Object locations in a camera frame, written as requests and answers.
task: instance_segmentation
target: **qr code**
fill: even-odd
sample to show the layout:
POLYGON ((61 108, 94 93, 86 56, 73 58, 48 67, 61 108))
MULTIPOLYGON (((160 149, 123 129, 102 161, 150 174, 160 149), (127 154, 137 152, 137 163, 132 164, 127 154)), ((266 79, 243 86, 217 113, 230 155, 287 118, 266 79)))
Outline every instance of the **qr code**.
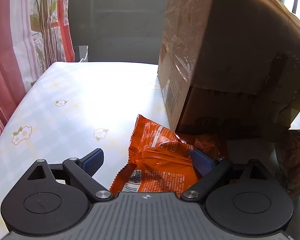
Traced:
POLYGON ((141 170, 135 170, 131 174, 128 183, 141 184, 141 170))

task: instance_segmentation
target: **table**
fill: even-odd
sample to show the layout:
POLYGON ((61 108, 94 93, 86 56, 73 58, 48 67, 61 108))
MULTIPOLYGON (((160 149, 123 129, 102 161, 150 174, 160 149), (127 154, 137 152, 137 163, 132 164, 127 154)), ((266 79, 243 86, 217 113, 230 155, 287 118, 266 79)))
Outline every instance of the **table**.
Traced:
MULTIPOLYGON (((82 158, 95 148, 103 149, 105 160, 93 178, 110 188, 128 161, 137 115, 169 128, 157 67, 139 63, 54 63, 27 93, 0 136, 0 205, 35 160, 61 163, 70 157, 82 158)), ((300 129, 300 114, 291 127, 300 129)), ((258 158, 270 170, 276 168, 271 143, 231 140, 227 146, 235 163, 258 158)), ((287 232, 300 239, 300 197, 294 202, 287 232)), ((0 239, 7 232, 0 215, 0 239)))

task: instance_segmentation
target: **white circular logo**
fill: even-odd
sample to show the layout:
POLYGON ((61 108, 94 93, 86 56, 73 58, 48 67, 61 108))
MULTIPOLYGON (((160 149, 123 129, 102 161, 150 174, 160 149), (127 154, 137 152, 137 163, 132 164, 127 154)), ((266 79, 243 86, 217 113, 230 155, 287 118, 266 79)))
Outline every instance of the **white circular logo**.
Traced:
POLYGON ((142 196, 144 199, 149 199, 149 198, 151 198, 151 196, 150 195, 148 195, 148 194, 146 194, 146 195, 143 195, 142 196))

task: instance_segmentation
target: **blue gripper pad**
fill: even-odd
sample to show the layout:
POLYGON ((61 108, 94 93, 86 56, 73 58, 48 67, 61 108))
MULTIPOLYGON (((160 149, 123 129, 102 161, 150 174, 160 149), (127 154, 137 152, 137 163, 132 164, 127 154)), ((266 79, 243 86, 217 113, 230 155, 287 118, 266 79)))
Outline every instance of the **blue gripper pad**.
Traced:
POLYGON ((209 158, 204 151, 200 149, 192 150, 191 155, 193 167, 202 175, 205 176, 215 167, 215 162, 209 158))
POLYGON ((95 149, 85 157, 79 160, 79 167, 83 169, 91 177, 100 169, 103 165, 104 155, 103 150, 100 148, 95 149))

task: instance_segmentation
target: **floral curtain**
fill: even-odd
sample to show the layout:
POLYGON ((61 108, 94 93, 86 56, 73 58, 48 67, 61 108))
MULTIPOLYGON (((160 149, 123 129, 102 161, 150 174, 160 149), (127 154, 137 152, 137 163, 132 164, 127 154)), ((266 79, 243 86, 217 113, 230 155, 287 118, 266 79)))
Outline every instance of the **floral curtain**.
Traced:
POLYGON ((56 61, 74 61, 68 0, 0 0, 0 131, 56 61))

